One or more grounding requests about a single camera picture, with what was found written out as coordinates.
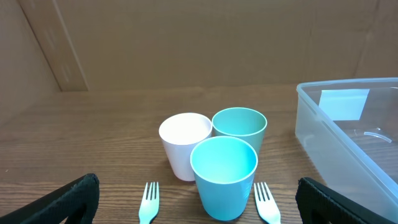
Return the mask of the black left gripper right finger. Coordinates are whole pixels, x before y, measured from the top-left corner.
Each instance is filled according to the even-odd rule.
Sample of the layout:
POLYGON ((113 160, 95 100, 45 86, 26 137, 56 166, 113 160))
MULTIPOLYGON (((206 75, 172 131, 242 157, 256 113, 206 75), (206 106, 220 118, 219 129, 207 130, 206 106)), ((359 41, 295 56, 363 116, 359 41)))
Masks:
POLYGON ((295 195, 303 224, 395 224, 310 177, 295 195))

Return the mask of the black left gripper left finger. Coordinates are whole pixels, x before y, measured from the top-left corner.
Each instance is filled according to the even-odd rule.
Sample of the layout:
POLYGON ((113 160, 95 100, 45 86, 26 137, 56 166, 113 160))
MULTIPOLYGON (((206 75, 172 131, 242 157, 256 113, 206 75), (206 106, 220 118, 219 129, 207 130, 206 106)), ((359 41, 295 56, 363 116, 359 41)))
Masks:
POLYGON ((59 189, 1 217, 1 223, 93 223, 100 198, 100 182, 86 174, 59 189))

